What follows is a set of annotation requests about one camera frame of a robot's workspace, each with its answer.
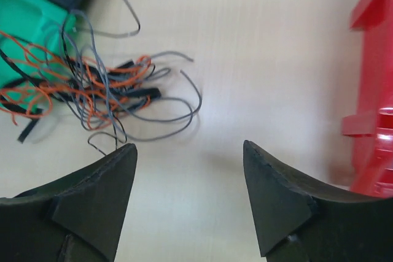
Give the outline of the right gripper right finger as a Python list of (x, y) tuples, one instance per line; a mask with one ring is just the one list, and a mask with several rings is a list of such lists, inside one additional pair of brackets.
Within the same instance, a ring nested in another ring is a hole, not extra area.
[(267, 261), (391, 261), (392, 199), (321, 182), (243, 144), (260, 255)]

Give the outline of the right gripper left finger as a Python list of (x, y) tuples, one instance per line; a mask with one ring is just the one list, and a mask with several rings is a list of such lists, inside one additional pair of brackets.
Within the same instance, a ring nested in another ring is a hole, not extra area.
[(114, 261), (133, 186), (137, 148), (13, 198), (1, 198), (1, 261)]

